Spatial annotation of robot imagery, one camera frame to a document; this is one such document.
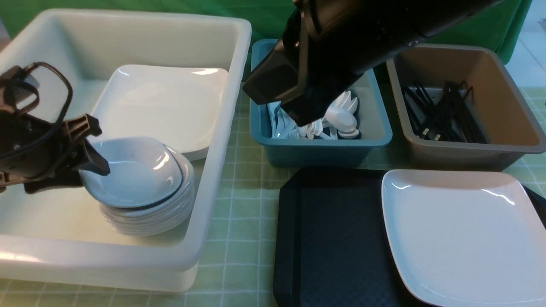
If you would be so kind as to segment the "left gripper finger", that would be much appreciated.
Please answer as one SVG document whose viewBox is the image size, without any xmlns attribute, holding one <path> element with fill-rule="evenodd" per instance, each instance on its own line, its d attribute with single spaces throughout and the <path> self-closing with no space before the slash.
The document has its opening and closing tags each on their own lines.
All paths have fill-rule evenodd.
<svg viewBox="0 0 546 307">
<path fill-rule="evenodd" d="M 87 139 L 84 140 L 83 145 L 81 170 L 89 171 L 101 176 L 107 176 L 110 173 L 108 161 L 95 150 Z"/>
<path fill-rule="evenodd" d="M 88 136 L 103 133 L 99 120 L 88 113 L 63 122 L 63 136 L 72 143 L 82 142 Z"/>
</svg>

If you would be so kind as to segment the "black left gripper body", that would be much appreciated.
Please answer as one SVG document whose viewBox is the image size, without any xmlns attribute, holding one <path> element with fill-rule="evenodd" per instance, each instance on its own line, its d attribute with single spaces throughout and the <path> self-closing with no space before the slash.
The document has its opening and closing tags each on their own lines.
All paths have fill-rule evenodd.
<svg viewBox="0 0 546 307">
<path fill-rule="evenodd" d="M 82 187 L 78 167 L 82 142 L 63 136 L 63 122 L 72 102 L 73 88 L 55 67 L 48 66 L 66 86 L 67 95 L 52 122 L 30 114 L 41 103 L 36 66 L 13 66 L 1 75 L 1 191 L 23 185 L 27 194 L 59 188 Z"/>
</svg>

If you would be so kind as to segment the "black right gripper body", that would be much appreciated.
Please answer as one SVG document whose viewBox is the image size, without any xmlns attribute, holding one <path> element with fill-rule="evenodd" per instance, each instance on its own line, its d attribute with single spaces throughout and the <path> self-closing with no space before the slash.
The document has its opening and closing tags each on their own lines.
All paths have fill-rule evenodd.
<svg viewBox="0 0 546 307">
<path fill-rule="evenodd" d="M 309 12 L 293 11 L 285 30 L 271 52 L 254 68 L 243 86 L 244 93 L 256 104 L 276 101 L 303 126 L 318 120 L 345 90 L 362 76 L 334 55 L 343 49 L 331 39 L 348 34 L 351 26 L 363 21 L 363 11 L 342 11 L 336 15 L 332 33 L 313 38 Z"/>
</svg>

